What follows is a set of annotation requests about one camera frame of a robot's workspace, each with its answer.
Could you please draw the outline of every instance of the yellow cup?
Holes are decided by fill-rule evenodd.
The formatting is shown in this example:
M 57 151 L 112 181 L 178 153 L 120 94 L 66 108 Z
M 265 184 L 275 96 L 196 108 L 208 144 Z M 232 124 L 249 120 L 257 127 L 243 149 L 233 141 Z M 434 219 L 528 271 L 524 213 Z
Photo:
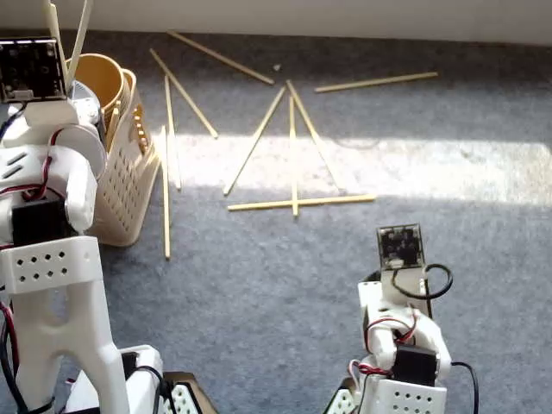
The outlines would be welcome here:
M 96 94 L 105 116 L 105 124 L 109 125 L 116 101 L 121 100 L 123 91 L 129 88 L 121 67 L 112 58 L 102 54 L 81 54 L 75 79 Z

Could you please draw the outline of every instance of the red wire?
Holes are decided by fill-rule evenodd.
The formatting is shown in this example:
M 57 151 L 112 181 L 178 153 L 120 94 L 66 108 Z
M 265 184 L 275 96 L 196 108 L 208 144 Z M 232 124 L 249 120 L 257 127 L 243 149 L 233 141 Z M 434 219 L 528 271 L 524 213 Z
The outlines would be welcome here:
M 14 325 L 13 314 L 11 313 L 11 309 L 2 302 L 0 302 L 0 311 L 2 311 L 3 317 L 6 319 L 6 323 L 8 324 L 9 341 L 11 343 L 11 357 L 14 364 L 14 373 L 17 373 L 17 369 L 19 368 L 19 348 L 17 347 L 16 326 Z
M 364 373 L 365 375 L 372 375 L 373 373 L 377 373 L 379 375 L 389 375 L 391 374 L 391 371 L 387 371 L 386 369 L 378 368 L 378 367 L 372 367 L 371 365 L 368 365 L 364 362 L 353 362 L 353 365 L 358 368 L 359 373 Z
M 382 317 L 381 319 L 378 319 L 376 321 L 373 321 L 372 323 L 370 323 L 365 329 L 364 329 L 364 344 L 366 345 L 366 350 L 368 352 L 370 352 L 370 347 L 368 347 L 368 332 L 370 331 L 371 328 L 373 328 L 375 325 L 379 324 L 379 323 L 383 323 L 383 322 L 396 322 L 396 323 L 400 323 L 401 325 L 405 326 L 408 331 L 411 331 L 412 327 L 409 326 L 407 323 L 403 322 L 403 321 L 400 321 L 394 317 Z
M 416 325 L 417 325 L 417 318 L 416 318 L 416 314 L 414 313 L 414 308 L 412 308 L 412 318 L 414 319 L 414 323 L 412 324 L 412 326 L 409 326 L 407 323 L 403 322 L 403 321 L 400 321 L 394 317 L 382 317 L 381 319 L 378 319 L 376 321 L 373 321 L 372 323 L 370 323 L 366 329 L 364 329 L 364 344 L 366 346 L 366 350 L 368 352 L 370 352 L 370 348 L 368 347 L 368 332 L 369 330 L 377 325 L 378 323 L 382 323 L 382 322 L 396 322 L 396 323 L 400 323 L 401 325 L 405 326 L 408 331 L 406 331 L 406 333 L 404 335 L 402 335 L 398 340 L 397 342 L 401 342 L 401 343 L 405 343 L 406 341 L 408 341 L 409 339 L 412 338 L 412 335 L 414 335 L 414 331 L 416 330 Z
M 49 145 L 53 146 L 55 145 L 56 141 L 58 140 L 58 136 L 60 135 L 60 132 L 63 129 L 58 129 L 55 131 L 52 136 L 50 137 Z M 32 201 L 32 200 L 40 200 L 46 195 L 46 191 L 48 189 L 47 182 L 48 182 L 48 175 L 50 171 L 50 165 L 52 164 L 53 158 L 48 154 L 46 159 L 44 160 L 44 163 L 42 164 L 42 184 L 38 188 L 37 191 L 35 191 L 33 194 L 24 194 L 23 198 L 25 201 Z
M 63 129 L 58 129 L 55 131 L 50 138 L 50 146 L 55 145 L 58 135 Z M 44 164 L 42 165 L 42 184 L 27 184 L 27 185 L 14 185 L 8 188 L 4 188 L 0 191 L 0 196 L 4 194 L 9 194 L 11 192 L 15 191 L 31 191 L 31 190 L 38 190 L 35 194 L 32 196 L 24 196 L 23 198 L 28 199 L 39 199 L 43 198 L 46 194 L 47 190 L 53 191 L 55 194 L 61 197 L 61 195 L 54 189 L 49 188 L 47 186 L 48 182 L 48 174 L 50 170 L 50 165 L 52 164 L 52 157 L 48 155 L 46 159 L 44 160 Z M 3 250 L 5 248 L 11 248 L 12 246 L 9 244 L 5 244 L 0 246 L 0 250 Z M 3 313 L 3 316 L 6 320 L 6 324 L 8 325 L 8 332 L 9 332 L 9 341 L 11 343 L 11 354 L 12 354 L 12 361 L 14 366 L 14 373 L 17 373 L 17 369 L 19 368 L 19 351 L 17 347 L 17 336 L 16 336 L 16 326 L 14 325 L 14 318 L 11 309 L 6 306 L 4 303 L 0 302 L 0 311 Z

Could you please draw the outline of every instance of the perforated bracket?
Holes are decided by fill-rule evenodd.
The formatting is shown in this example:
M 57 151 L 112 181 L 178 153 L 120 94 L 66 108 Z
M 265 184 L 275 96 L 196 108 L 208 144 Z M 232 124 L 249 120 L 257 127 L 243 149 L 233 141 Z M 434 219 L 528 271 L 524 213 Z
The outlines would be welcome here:
M 172 389 L 172 400 L 176 414 L 201 414 L 196 407 L 196 402 L 186 385 L 178 384 Z M 163 404 L 165 414 L 172 414 L 171 406 L 168 401 Z
M 96 237 L 77 236 L 0 252 L 6 292 L 21 294 L 101 280 Z
M 392 379 L 378 380 L 375 393 L 367 398 L 369 414 L 444 414 L 447 389 L 420 386 Z
M 342 388 L 337 390 L 334 399 L 331 400 L 324 414 L 350 414 L 355 408 L 356 405 L 351 391 Z

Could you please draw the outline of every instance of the circuit board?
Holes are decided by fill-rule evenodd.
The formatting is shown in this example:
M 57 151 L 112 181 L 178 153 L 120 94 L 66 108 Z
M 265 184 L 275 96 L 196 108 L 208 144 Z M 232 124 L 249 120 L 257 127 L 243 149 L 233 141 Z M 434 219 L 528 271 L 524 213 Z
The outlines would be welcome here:
M 419 224 L 379 228 L 378 245 L 382 270 L 424 266 Z
M 54 38 L 0 40 L 0 100 L 35 102 L 66 98 L 58 42 Z

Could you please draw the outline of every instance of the wall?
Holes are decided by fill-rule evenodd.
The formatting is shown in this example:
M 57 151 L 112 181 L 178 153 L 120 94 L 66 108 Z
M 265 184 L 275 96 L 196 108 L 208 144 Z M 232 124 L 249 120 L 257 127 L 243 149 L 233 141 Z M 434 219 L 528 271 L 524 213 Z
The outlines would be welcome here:
M 76 27 L 82 3 L 57 0 Z M 44 27 L 39 0 L 3 0 L 0 27 Z M 549 0 L 96 0 L 91 28 L 552 44 Z

